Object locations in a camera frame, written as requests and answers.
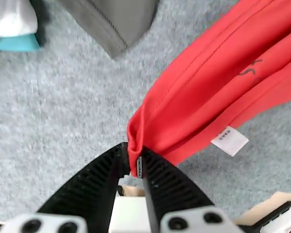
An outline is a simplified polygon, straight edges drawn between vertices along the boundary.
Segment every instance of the black marker writing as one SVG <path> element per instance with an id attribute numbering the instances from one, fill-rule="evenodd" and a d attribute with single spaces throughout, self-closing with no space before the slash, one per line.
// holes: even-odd
<path id="1" fill-rule="evenodd" d="M 257 63 L 257 62 L 262 62 L 262 61 L 263 61 L 262 59 L 260 59 L 260 60 L 255 60 L 254 62 L 251 63 L 251 65 L 253 66 L 255 63 Z M 240 73 L 240 74 L 238 74 L 238 75 L 244 75 L 244 74 L 247 74 L 247 73 L 249 73 L 249 72 L 252 72 L 254 75 L 256 74 L 256 71 L 255 71 L 254 69 L 250 68 L 250 69 L 247 69 L 246 71 L 244 71 L 243 73 Z"/>
<path id="2" fill-rule="evenodd" d="M 251 65 L 254 65 L 257 62 L 262 62 L 262 61 L 263 61 L 262 59 L 261 60 L 255 60 L 253 63 L 251 63 Z"/>
<path id="3" fill-rule="evenodd" d="M 244 71 L 243 73 L 240 73 L 240 74 L 238 74 L 238 75 L 244 75 L 244 74 L 247 74 L 247 73 L 249 73 L 249 72 L 252 72 L 253 74 L 256 74 L 256 71 L 255 71 L 254 69 L 248 69 L 248 70 L 246 70 L 246 71 Z"/>

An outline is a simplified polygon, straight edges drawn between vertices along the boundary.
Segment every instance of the red garment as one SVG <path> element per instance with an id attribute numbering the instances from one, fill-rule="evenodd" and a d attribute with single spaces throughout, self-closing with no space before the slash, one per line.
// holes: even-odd
<path id="1" fill-rule="evenodd" d="M 146 146 L 176 165 L 227 126 L 291 100 L 291 0 L 240 0 L 179 55 L 129 121 L 132 174 Z"/>

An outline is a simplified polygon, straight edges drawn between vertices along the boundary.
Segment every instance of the teal cloth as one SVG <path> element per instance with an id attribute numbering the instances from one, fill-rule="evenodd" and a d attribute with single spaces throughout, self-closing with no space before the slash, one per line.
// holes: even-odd
<path id="1" fill-rule="evenodd" d="M 34 34 L 0 38 L 0 51 L 30 52 L 39 48 Z"/>

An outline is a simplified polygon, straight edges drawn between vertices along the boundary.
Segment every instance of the gray carpet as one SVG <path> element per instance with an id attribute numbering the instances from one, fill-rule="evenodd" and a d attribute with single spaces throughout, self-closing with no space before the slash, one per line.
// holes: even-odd
<path id="1" fill-rule="evenodd" d="M 235 2 L 162 0 L 151 30 L 111 60 L 61 6 L 44 1 L 47 11 L 37 12 L 44 48 L 0 54 L 0 220 L 35 211 L 125 141 L 126 124 L 158 75 Z M 236 157 L 210 146 L 179 165 L 231 217 L 276 191 L 291 192 L 291 103 L 240 131 L 250 142 Z"/>

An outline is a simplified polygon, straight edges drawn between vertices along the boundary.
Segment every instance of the clothing label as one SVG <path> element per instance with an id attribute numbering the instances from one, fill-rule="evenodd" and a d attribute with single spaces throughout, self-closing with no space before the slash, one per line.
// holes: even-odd
<path id="1" fill-rule="evenodd" d="M 211 140 L 211 143 L 223 150 L 225 153 L 234 157 L 244 145 L 249 141 L 244 135 L 236 129 L 227 126 L 219 135 Z"/>

